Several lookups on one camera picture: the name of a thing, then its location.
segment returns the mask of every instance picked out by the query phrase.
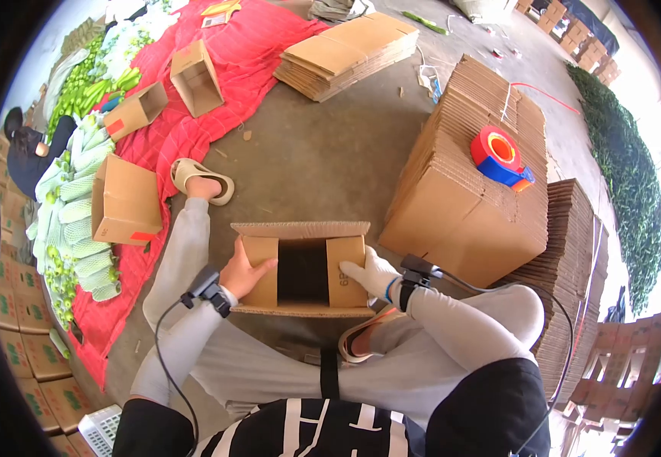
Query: black hair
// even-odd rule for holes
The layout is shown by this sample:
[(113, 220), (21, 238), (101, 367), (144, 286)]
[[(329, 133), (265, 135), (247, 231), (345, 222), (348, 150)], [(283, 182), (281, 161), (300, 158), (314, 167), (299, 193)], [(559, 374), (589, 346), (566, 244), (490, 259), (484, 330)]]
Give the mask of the black hair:
[(23, 111), (19, 107), (15, 107), (8, 111), (3, 130), (5, 130), (8, 140), (14, 145), (14, 150), (24, 157), (27, 154), (28, 136), (26, 132), (22, 131), (22, 128)]

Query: woman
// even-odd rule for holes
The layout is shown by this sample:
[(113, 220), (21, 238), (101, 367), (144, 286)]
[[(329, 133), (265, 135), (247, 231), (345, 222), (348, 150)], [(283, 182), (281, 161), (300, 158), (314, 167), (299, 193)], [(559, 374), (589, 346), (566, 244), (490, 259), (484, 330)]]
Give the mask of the woman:
[[(326, 390), (332, 379), (320, 368), (255, 340), (209, 301), (169, 309), (208, 263), (210, 203), (230, 197), (216, 203), (229, 178), (193, 166), (173, 176), (188, 199), (142, 306), (153, 330), (161, 323), (166, 368), (153, 347), (123, 408), (115, 457), (548, 455), (547, 422), (538, 428), (547, 411), (543, 382), (528, 350), (544, 310), (524, 286), (465, 300), (417, 288), (404, 306), (401, 275), (366, 246), (364, 268), (341, 262), (340, 269), (389, 306), (341, 338), (355, 366), (338, 370), (336, 392)], [(226, 303), (236, 306), (277, 263), (252, 266), (239, 237), (218, 281)], [(177, 385), (192, 375), (234, 419), (195, 453), (190, 421), (169, 407), (165, 370)]]
[(67, 116), (61, 116), (51, 139), (46, 145), (43, 134), (23, 125), (23, 112), (16, 107), (6, 115), (5, 133), (11, 142), (8, 150), (8, 174), (24, 195), (35, 200), (35, 185), (51, 162), (66, 149), (66, 143), (77, 124)]

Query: white plastic crate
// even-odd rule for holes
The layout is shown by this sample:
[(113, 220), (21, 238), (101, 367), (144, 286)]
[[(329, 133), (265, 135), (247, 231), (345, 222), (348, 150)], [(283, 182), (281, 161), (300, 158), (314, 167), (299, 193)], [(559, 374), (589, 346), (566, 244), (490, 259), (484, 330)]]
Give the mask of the white plastic crate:
[(109, 457), (115, 445), (122, 408), (115, 404), (87, 414), (79, 421), (79, 431), (98, 457)]

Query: black wristband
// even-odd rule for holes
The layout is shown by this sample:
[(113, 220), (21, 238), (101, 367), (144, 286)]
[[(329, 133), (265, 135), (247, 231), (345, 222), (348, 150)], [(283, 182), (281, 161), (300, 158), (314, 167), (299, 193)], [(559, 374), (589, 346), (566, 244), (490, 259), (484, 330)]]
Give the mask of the black wristband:
[(416, 282), (409, 281), (408, 279), (403, 279), (401, 281), (401, 290), (399, 291), (399, 309), (402, 313), (407, 312), (409, 297), (411, 297), (411, 293), (414, 292), (418, 286), (419, 285)]
[(221, 317), (226, 318), (229, 313), (231, 313), (232, 306), (224, 296), (224, 292), (220, 289), (209, 299), (209, 301)]

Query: light gray sleeve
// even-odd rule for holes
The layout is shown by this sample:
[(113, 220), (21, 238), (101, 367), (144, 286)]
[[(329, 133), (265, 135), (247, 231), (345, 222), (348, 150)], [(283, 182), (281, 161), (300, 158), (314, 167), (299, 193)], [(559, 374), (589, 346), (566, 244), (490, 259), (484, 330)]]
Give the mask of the light gray sleeve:
[[(234, 294), (221, 287), (231, 306), (237, 305)], [(165, 366), (178, 386), (181, 386), (193, 369), (208, 338), (224, 321), (209, 301), (203, 301), (191, 309), (168, 331), (161, 331), (160, 352)], [(170, 399), (170, 381), (153, 346), (142, 361), (130, 389), (131, 395), (153, 400), (165, 407)]]
[[(391, 298), (399, 306), (400, 281)], [(534, 355), (494, 318), (435, 289), (417, 288), (411, 293), (407, 315), (422, 324), (439, 346), (467, 371), (508, 358)]]

